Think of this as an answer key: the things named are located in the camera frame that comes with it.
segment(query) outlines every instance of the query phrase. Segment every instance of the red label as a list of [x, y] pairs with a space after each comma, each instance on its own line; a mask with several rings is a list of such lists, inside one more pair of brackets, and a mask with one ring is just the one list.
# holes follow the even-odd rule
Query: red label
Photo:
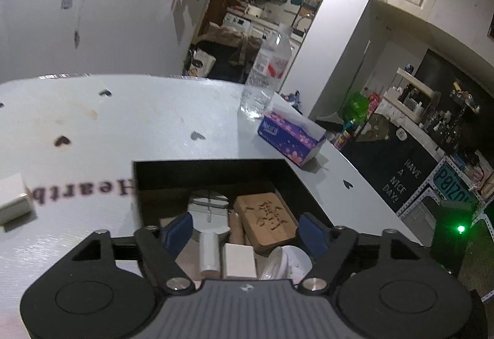
[[275, 77], [276, 76], [276, 70], [275, 70], [275, 68], [273, 66], [271, 66], [271, 63], [268, 64], [268, 72], [271, 75], [271, 77]]

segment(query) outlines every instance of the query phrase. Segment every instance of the white eraser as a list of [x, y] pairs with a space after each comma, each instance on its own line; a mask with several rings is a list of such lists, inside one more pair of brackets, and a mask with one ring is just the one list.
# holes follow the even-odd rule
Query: white eraser
[[226, 243], [223, 247], [223, 279], [257, 279], [254, 247]]
[[0, 225], [32, 210], [33, 204], [21, 174], [0, 180]]

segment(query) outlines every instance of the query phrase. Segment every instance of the wooden block with engraved character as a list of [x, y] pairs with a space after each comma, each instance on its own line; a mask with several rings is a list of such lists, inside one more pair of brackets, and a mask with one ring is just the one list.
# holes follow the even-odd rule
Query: wooden block with engraved character
[[293, 215], [275, 193], [237, 197], [233, 208], [256, 253], [283, 245], [295, 237]]

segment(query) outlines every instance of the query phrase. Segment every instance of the countertop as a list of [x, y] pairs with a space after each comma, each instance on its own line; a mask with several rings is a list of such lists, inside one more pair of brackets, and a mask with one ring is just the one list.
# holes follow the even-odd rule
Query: countertop
[[[266, 27], [266, 28], [269, 28], [271, 30], [277, 30], [278, 29], [278, 25], [275, 23], [271, 23], [271, 22], [266, 21], [264, 19], [261, 19], [259, 17], [251, 16], [250, 14], [245, 14], [245, 13], [238, 11], [238, 10], [235, 10], [231, 7], [228, 7], [227, 11], [228, 11], [228, 13], [235, 14], [238, 17], [242, 17], [246, 20], [250, 20], [253, 23], [259, 24], [259, 25]], [[298, 36], [297, 34], [291, 34], [290, 39], [294, 40], [295, 42], [298, 42], [299, 44], [302, 44], [302, 42], [304, 40], [302, 36]]]
[[[90, 76], [0, 85], [0, 178], [21, 172], [35, 215], [0, 234], [2, 339], [28, 339], [24, 290], [96, 229], [132, 235], [132, 161], [280, 158], [237, 113], [243, 86], [184, 78]], [[111, 96], [100, 95], [108, 90]], [[278, 95], [274, 102], [288, 106]], [[204, 140], [191, 138], [192, 132]], [[56, 147], [65, 136], [70, 144]], [[335, 225], [413, 233], [330, 143], [306, 170], [291, 167]], [[343, 179], [352, 183], [347, 189]], [[125, 262], [119, 266], [129, 270]]]
[[375, 112], [389, 117], [391, 123], [410, 133], [437, 162], [443, 159], [445, 153], [434, 140], [386, 98], [381, 100]]

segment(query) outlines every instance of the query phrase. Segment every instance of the license plate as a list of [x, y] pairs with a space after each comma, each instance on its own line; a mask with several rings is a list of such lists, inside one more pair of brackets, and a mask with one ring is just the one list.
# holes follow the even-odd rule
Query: license plate
[[461, 180], [453, 168], [443, 165], [434, 176], [434, 184], [447, 200], [461, 201], [464, 203], [475, 203], [477, 198], [468, 191], [463, 180]]

